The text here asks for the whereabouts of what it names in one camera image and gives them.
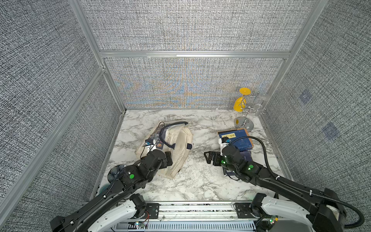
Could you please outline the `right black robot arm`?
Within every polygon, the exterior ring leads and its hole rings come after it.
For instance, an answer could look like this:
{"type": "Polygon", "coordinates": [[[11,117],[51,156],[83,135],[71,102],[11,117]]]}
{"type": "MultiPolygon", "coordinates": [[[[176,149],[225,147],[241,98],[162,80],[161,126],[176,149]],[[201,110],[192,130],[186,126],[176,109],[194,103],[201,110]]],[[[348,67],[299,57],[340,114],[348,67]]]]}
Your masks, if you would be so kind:
{"type": "Polygon", "coordinates": [[[365,216],[356,207],[343,202],[337,194],[305,187],[273,173],[253,160],[247,160],[235,146],[226,146],[220,152],[207,151],[208,164],[221,166],[245,182],[269,189],[286,198],[275,199],[258,193],[250,204],[249,212],[255,217],[279,216],[312,227],[316,232],[343,232],[357,228],[365,222],[365,216]]]}

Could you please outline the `cream canvas tote bag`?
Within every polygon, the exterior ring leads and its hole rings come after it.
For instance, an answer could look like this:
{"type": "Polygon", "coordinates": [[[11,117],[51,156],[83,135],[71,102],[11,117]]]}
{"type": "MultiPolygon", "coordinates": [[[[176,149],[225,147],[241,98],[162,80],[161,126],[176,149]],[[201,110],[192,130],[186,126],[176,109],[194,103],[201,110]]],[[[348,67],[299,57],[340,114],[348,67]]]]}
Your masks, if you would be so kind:
{"type": "Polygon", "coordinates": [[[135,154],[137,158],[142,158],[147,154],[145,140],[148,138],[159,138],[161,147],[158,150],[171,152],[173,165],[160,170],[158,174],[168,179],[174,179],[183,167],[193,148],[193,134],[188,127],[188,122],[161,121],[157,126],[150,130],[147,137],[136,149],[135,154]]]}

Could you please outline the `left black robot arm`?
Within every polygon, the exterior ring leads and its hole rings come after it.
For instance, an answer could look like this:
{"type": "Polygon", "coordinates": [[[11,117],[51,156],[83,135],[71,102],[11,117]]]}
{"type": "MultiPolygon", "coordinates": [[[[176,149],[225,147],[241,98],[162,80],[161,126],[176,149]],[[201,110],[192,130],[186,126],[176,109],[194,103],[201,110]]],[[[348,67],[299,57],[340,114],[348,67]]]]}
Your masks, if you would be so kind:
{"type": "Polygon", "coordinates": [[[53,232],[92,232],[93,227],[103,229],[104,216],[113,206],[125,198],[132,204],[129,218],[140,217],[146,210],[142,196],[135,191],[151,182],[158,170],[173,165],[171,152],[155,149],[132,165],[120,169],[111,184],[93,200],[68,216],[57,216],[50,221],[53,232]]]}

